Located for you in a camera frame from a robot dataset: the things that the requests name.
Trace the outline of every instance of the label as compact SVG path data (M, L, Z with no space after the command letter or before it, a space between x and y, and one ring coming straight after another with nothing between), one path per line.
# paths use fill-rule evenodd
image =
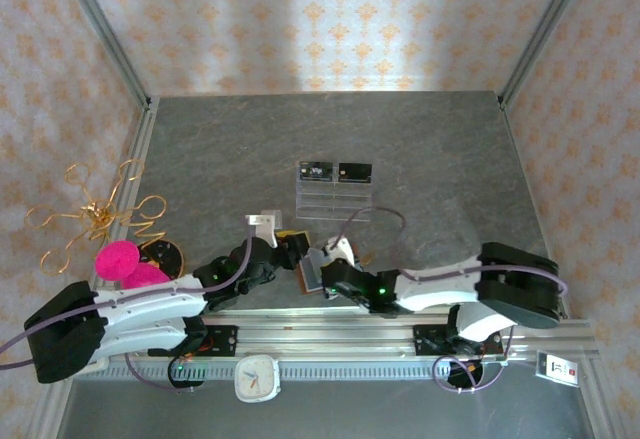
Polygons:
M539 352L538 375L554 382L578 387L578 364L558 356Z

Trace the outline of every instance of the black bracket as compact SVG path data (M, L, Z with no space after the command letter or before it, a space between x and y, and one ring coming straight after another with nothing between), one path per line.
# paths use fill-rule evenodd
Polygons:
M234 357L238 345L238 326L207 326L207 337L194 356Z
M190 352L197 357L234 357L238 345L238 326L205 325L206 334L195 347L189 350L182 348L167 351L165 349L149 349L150 357L176 357Z
M485 356L503 355L502 338L492 334L484 342L473 342L450 335L445 324L419 324L413 326L413 346L416 356Z

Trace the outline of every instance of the wallpaper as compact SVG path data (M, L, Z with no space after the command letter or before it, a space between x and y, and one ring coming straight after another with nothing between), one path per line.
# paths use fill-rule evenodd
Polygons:
M0 0L0 342L67 283L86 279L95 245L79 243L61 276L42 254L78 234L70 220L49 232L24 227L30 206L66 212L82 192L63 175L93 168L88 189L105 194L139 112L76 0ZM29 358L19 344L1 363ZM24 437L41 386L32 367L0 373L0 437Z
M550 0L99 0L147 93L494 90Z
M575 316L640 437L640 1L574 0L510 111Z

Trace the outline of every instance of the metal frame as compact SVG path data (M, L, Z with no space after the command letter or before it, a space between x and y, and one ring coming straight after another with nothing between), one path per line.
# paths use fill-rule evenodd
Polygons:
M98 0L78 0L91 24L95 28L98 37L113 59L116 67L122 74L122 78L129 88L129 92L141 107L147 107L149 96L142 86L135 69L120 45L113 28L109 24Z
M562 13L569 6L570 1L571 0L551 0L533 36L531 36L531 39L520 56L515 69L511 73L511 77L509 77L507 84L498 96L498 101L503 109L509 106L520 90L520 87L533 68L551 33L560 21Z
M138 120L138 127L134 133L134 137L129 148L130 159L140 159L144 162L149 149L149 140L151 139L151 131L155 123L156 113L158 111L158 98L153 98L149 105L146 105L141 112ZM118 210L132 207L138 194L140 181L126 181L120 188L115 203ZM123 239L127 235L127 228L115 221L109 229L109 234L114 239ZM95 273L90 279L92 288L101 287L109 289L113 287L112 283L105 282ZM33 414L33 420L29 426L27 437L33 439L50 439L58 434L64 410L67 405L69 393L73 379L56 382L43 386L43 392L40 394L36 408Z
M518 64L499 95L501 108L506 109L517 94L527 74L570 0L552 0ZM142 84L109 25L97 0L79 0L89 20L104 42L109 54L122 73L131 94L145 108L131 146L130 158L144 160L155 121L158 100L150 101ZM118 207L130 207L135 201L138 185L127 183L118 197ZM126 228L114 225L113 237L126 237ZM100 285L96 277L93 285ZM240 326L239 356L256 352L269 353L281 361L300 363L373 363L413 364L411 327L419 323L444 323L447 310L433 308L427 313L397 320L384 320L363 315L358 308L315 308L287 310L222 311L207 317L207 322ZM596 438L626 437L622 421L614 408L612 391L603 378L604 366L596 342L586 321L563 321L552 330L516 328L511 361L533 360L535 351L543 349L573 359L582 367L582 396ZM142 361L166 361L140 357ZM119 358L110 368L122 367ZM47 386L36 406L28 437L45 439L58 434L68 395L74 379Z
M283 380L288 381L429 380L434 358L416 357L412 326L444 324L447 313L446 307L434 307L389 320L357 307L221 311L205 316L205 323L239 326L237 357L195 359L185 366L182 374L198 380L231 380L238 359L269 354L280 361L285 371ZM596 439L627 437L587 321L565 320L555 329L517 326L509 361L531 363L538 350L579 363L580 391ZM485 360L503 362L502 357ZM167 358L144 354L137 355L135 360L136 369L153 380L165 378L167 365ZM439 369L437 374L445 376L446 371ZM116 357L106 370L75 380L135 379L124 360Z

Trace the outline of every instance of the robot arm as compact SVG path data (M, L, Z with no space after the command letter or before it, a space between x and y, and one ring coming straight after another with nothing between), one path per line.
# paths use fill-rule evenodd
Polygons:
M295 269L309 248L304 233L276 237L273 216L248 216L248 220L255 226L255 236L247 267L235 282L214 292L193 291L228 281L241 267L247 241L229 256L218 257L169 283L126 291L92 291L81 281L63 289L25 322L25 330L74 309L107 307L79 311L28 337L38 381L56 382L89 364L126 352L161 349L177 356L196 351L208 333L201 314L230 306L240 295L275 279L279 268Z
M324 248L327 260L321 271L325 295L343 295L371 313L396 317L436 305L458 304L453 334L472 342L482 342L514 324L546 329L560 320L557 283L531 272L507 270L508 266L528 266L557 274L557 264L543 257L486 243L478 256L450 266L373 275L359 266L345 238L332 248L334 242ZM482 266L504 266L505 271L482 271ZM430 277L439 280L428 280Z
M89 364L126 352L162 349L168 355L178 356L196 351L208 334L201 314L228 307L257 285L274 280L278 268L295 269L308 252L304 233L276 237L272 216L248 217L250 224L256 226L256 236L251 238L247 267L235 282L222 289L198 292L228 281L239 270L247 241L229 256L218 257L193 274L170 283L96 292L82 281L61 291L26 321L25 329L61 313L102 306L79 311L29 336L39 382L65 379ZM376 275L365 272L345 238L335 248L325 247L324 252L321 275L327 298L343 295L369 312L386 317L412 314L434 305L456 304L451 309L445 342L453 336L456 340L481 342L495 331L516 323L549 328L559 320L558 287L548 279L521 272L460 272L480 264L528 265L557 272L552 261L508 246L485 244L479 256L462 263L410 271L413 276L447 272L455 276L430 282L413 281L399 270Z

